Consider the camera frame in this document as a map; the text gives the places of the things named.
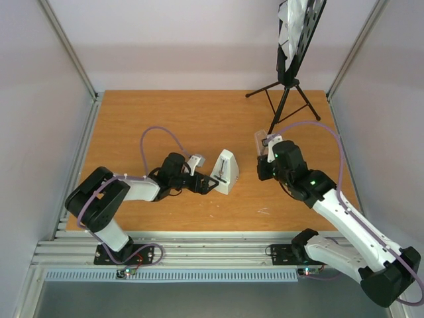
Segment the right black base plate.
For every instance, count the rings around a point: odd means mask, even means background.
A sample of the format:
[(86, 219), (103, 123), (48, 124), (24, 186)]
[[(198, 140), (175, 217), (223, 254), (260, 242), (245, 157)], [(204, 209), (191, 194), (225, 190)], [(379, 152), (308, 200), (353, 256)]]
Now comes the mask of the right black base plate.
[(271, 244), (265, 253), (271, 258), (273, 266), (296, 266), (299, 264), (290, 244)]

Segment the left aluminium frame post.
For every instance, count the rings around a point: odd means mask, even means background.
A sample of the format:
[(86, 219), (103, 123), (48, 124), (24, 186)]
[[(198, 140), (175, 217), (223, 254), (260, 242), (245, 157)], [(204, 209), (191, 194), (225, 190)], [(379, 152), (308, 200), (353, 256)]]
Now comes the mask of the left aluminium frame post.
[(53, 28), (58, 40), (64, 47), (68, 57), (70, 58), (72, 64), (74, 65), (77, 73), (79, 74), (80, 79), (82, 80), (85, 88), (87, 89), (89, 95), (93, 101), (97, 101), (98, 92), (96, 92), (91, 80), (89, 79), (84, 67), (72, 46), (64, 28), (62, 27), (56, 13), (54, 12), (53, 7), (51, 6), (48, 0), (38, 0), (37, 3), (40, 5), (43, 13), (45, 14), (47, 20), (49, 21), (51, 27)]

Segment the aluminium frame post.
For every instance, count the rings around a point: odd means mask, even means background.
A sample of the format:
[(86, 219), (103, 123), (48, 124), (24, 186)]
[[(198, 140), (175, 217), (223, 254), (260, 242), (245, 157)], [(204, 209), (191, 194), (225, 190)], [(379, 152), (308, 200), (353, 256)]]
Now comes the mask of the aluminium frame post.
[(56, 13), (54, 12), (53, 7), (51, 6), (48, 0), (38, 0), (37, 3), (40, 5), (43, 13), (45, 14), (47, 20), (49, 21), (51, 27), (53, 28), (58, 40), (64, 47), (68, 57), (70, 58), (72, 64), (74, 65), (77, 73), (79, 74), (80, 79), (82, 80), (85, 88), (87, 89), (89, 95), (93, 101), (97, 101), (98, 92), (96, 92), (91, 80), (89, 79), (84, 67), (72, 46), (64, 28), (62, 27)]
[(328, 102), (331, 101), (339, 86), (342, 84), (344, 78), (347, 75), (347, 72), (352, 66), (352, 63), (359, 54), (367, 38), (370, 36), (370, 33), (374, 29), (376, 23), (378, 22), (389, 2), (389, 0), (377, 0), (373, 5), (372, 10), (367, 16), (362, 28), (360, 29), (360, 32), (358, 33), (358, 36), (355, 38), (352, 47), (348, 52), (348, 55), (344, 59), (340, 70), (333, 80), (329, 90), (326, 92), (326, 98)]

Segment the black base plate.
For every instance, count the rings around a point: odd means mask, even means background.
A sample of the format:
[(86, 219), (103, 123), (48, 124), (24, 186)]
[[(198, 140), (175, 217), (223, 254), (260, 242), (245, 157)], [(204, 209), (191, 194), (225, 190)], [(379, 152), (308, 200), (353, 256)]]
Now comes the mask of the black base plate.
[(271, 244), (265, 253), (271, 258), (273, 266), (296, 266), (299, 264), (290, 244)]
[(148, 246), (147, 244), (127, 244), (120, 251), (115, 252), (110, 248), (107, 248), (111, 256), (115, 259), (115, 262), (111, 259), (106, 251), (106, 248), (100, 244), (97, 246), (93, 263), (95, 265), (123, 265), (123, 266), (135, 266), (135, 265), (147, 265), (152, 263), (154, 256), (154, 247)]

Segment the white metronome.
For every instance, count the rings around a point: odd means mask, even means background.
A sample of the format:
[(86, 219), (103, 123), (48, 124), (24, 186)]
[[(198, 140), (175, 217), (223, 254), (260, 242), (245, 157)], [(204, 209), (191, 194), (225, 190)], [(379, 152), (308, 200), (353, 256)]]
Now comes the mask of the white metronome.
[(215, 190), (228, 195), (239, 179), (239, 166), (235, 155), (229, 150), (223, 149), (215, 162), (210, 177), (218, 181)]

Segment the right aluminium frame post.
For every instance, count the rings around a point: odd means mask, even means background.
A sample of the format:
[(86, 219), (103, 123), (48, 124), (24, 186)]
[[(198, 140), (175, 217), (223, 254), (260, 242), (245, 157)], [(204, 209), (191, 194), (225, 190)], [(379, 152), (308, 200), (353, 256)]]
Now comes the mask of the right aluminium frame post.
[(360, 32), (358, 33), (358, 36), (355, 38), (352, 47), (348, 52), (348, 55), (344, 59), (340, 70), (333, 80), (329, 90), (326, 92), (326, 98), (328, 102), (331, 101), (339, 86), (342, 84), (344, 78), (347, 75), (347, 72), (352, 66), (352, 63), (359, 54), (367, 38), (370, 36), (370, 33), (374, 29), (376, 23), (378, 22), (389, 2), (389, 0), (377, 0), (373, 5), (372, 10), (367, 16), (362, 28), (360, 29)]

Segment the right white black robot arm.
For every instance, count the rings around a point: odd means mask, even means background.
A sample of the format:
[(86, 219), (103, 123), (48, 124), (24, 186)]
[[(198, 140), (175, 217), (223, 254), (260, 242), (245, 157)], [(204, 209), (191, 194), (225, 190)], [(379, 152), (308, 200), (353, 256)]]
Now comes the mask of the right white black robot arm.
[(275, 179), (293, 199), (328, 220), (351, 244), (345, 248), (312, 229), (291, 241), (293, 257), (302, 264), (320, 262), (357, 282), (377, 305), (389, 307), (419, 280), (421, 255), (381, 233), (346, 199), (321, 170), (307, 167), (301, 150), (280, 135), (261, 138), (257, 172), (261, 181)]

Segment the black music stand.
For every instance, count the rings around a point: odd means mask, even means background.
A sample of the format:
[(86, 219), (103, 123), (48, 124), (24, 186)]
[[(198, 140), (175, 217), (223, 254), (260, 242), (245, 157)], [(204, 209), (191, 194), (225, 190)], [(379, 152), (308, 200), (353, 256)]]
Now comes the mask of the black music stand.
[[(284, 92), (280, 99), (279, 105), (277, 107), (271, 106), (274, 113), (274, 117), (270, 124), (270, 128), (268, 129), (268, 134), (272, 133), (272, 131), (274, 130), (274, 127), (277, 124), (281, 123), (282, 121), (285, 121), (286, 119), (290, 118), (291, 116), (295, 115), (296, 113), (298, 113), (299, 111), (301, 111), (302, 109), (306, 107), (309, 108), (309, 110), (313, 113), (313, 116), (315, 117), (317, 121), (321, 120), (321, 117), (319, 116), (318, 112), (316, 112), (310, 100), (307, 98), (306, 94), (300, 88), (300, 82), (297, 79), (297, 75), (303, 63), (303, 60), (305, 58), (306, 52), (309, 48), (311, 39), (315, 33), (317, 25), (319, 24), (323, 11), (325, 10), (326, 4), (327, 2), (324, 0), (308, 1), (307, 11), (305, 14), (305, 20), (303, 23), (303, 30), (301, 32), (300, 41), (299, 41), (299, 44), (297, 45), (295, 56), (292, 59), (287, 58), (282, 48), (278, 44), (277, 62), (276, 62), (276, 71), (278, 76), (277, 81), (269, 85), (266, 85), (260, 89), (257, 89), (256, 91), (246, 94), (247, 98), (253, 95), (256, 95), (260, 92), (264, 92), (266, 95), (268, 95), (269, 89), (276, 87), (278, 85), (282, 85), (284, 87)], [(278, 39), (279, 39), (280, 26), (281, 26), (281, 22), (278, 19)], [(297, 92), (300, 94), (300, 96), (304, 100), (304, 105), (301, 106), (299, 109), (295, 110), (294, 112), (290, 113), (289, 115), (282, 117), (283, 109), (288, 99), (289, 92), (293, 88), (297, 90)]]

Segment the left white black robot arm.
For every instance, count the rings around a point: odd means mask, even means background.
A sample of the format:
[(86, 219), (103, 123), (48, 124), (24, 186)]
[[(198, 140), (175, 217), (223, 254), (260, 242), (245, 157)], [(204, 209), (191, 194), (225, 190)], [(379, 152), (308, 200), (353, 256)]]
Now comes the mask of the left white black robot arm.
[(119, 264), (133, 257), (130, 237), (118, 226), (115, 213), (124, 201), (157, 202), (171, 195), (173, 190), (188, 189), (201, 195), (208, 194), (219, 181), (196, 171), (204, 158), (193, 155), (186, 160), (171, 152), (162, 165), (147, 176), (116, 175), (109, 169), (96, 168), (65, 200), (64, 207), (78, 222), (107, 246), (109, 254)]

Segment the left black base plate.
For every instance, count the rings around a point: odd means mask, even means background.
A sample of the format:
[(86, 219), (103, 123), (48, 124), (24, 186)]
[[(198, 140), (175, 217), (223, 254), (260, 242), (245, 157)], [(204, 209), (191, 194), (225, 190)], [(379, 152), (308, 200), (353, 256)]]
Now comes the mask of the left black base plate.
[(106, 251), (106, 248), (100, 244), (97, 246), (93, 263), (95, 265), (123, 265), (123, 266), (135, 266), (135, 265), (147, 265), (152, 263), (154, 256), (154, 247), (148, 246), (147, 244), (127, 244), (120, 251), (115, 252), (110, 248), (107, 248), (111, 256), (115, 259), (115, 262), (111, 259)]

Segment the aluminium rail base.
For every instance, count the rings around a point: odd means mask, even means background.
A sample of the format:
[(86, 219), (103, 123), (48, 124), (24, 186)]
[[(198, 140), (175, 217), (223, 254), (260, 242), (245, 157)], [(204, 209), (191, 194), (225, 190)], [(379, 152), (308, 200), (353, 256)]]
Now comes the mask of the aluminium rail base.
[[(163, 246), (165, 268), (270, 268), (268, 246), (289, 244), (296, 231), (131, 231), (136, 243)], [(33, 266), (94, 268), (97, 241), (83, 231), (59, 231), (37, 243)]]

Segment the clear plastic metronome cover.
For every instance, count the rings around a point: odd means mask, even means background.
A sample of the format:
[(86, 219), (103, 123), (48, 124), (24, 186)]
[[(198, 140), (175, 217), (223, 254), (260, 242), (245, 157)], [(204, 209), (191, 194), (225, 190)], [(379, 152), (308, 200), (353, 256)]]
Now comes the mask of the clear plastic metronome cover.
[(268, 156), (268, 135), (265, 130), (260, 130), (254, 133), (254, 141), (258, 156)]

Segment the white sheet music paper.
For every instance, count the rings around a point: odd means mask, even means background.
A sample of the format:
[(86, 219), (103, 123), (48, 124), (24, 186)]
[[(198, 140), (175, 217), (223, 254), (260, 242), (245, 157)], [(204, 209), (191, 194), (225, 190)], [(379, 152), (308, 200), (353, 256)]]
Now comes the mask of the white sheet music paper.
[(278, 44), (289, 59), (295, 56), (303, 30), (307, 5), (307, 0), (287, 0), (279, 6), (278, 18), (281, 26)]

